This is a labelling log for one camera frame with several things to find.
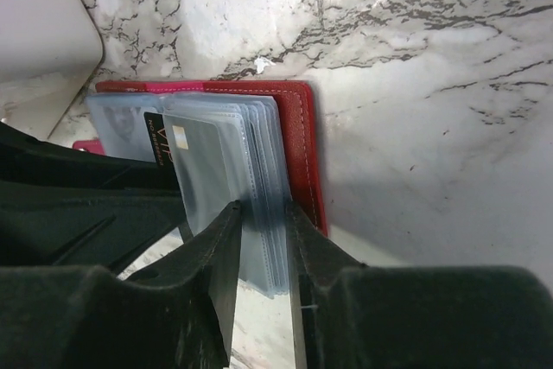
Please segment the white rectangular plastic tray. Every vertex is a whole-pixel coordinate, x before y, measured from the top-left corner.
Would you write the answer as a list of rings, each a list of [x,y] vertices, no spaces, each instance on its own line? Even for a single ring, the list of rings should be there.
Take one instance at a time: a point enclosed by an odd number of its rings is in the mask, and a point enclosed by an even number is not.
[[[1,0],[1,120],[46,139],[99,64],[81,0]]]

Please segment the silver diamond VIP card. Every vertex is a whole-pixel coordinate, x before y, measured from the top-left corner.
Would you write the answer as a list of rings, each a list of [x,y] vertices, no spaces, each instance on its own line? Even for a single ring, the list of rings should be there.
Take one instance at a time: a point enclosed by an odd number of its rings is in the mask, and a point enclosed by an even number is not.
[[[158,113],[161,103],[148,93],[98,93],[86,104],[104,152],[123,159],[154,162],[145,112]]]

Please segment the red leather card holder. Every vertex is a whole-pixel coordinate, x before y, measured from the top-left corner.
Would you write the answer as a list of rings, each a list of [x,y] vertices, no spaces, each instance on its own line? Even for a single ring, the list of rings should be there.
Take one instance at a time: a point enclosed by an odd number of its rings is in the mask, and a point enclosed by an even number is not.
[[[174,167],[157,166],[180,186],[190,233],[203,231],[228,202],[239,200],[240,278],[265,296],[286,293],[286,203],[297,202],[319,231],[327,230],[310,86],[301,81],[104,81],[93,94],[126,92],[160,100]],[[99,138],[76,148],[105,155]]]

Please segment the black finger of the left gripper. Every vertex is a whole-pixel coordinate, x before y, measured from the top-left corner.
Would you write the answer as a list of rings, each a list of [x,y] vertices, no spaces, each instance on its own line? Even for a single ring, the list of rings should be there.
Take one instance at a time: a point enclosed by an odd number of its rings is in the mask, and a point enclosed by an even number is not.
[[[95,155],[1,126],[1,264],[118,274],[185,229],[178,184],[153,162]]]

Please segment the black VIP card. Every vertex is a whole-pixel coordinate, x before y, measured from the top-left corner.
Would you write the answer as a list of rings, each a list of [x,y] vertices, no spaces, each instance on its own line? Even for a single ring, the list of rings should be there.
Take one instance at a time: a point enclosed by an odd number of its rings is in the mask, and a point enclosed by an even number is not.
[[[173,157],[162,114],[146,111],[143,116],[157,165],[163,169],[173,168]]]

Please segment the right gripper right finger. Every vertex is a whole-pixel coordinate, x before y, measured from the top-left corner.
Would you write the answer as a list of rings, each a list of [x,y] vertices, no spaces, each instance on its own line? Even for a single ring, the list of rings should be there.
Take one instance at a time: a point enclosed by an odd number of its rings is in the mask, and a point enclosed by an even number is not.
[[[299,368],[549,368],[552,297],[512,266],[374,267],[286,207]]]

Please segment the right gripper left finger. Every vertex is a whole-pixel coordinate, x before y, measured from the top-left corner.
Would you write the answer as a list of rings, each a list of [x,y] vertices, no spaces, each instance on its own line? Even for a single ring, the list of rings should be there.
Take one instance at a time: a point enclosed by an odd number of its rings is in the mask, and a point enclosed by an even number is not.
[[[1,270],[4,368],[225,368],[241,206],[126,279],[99,265]]]

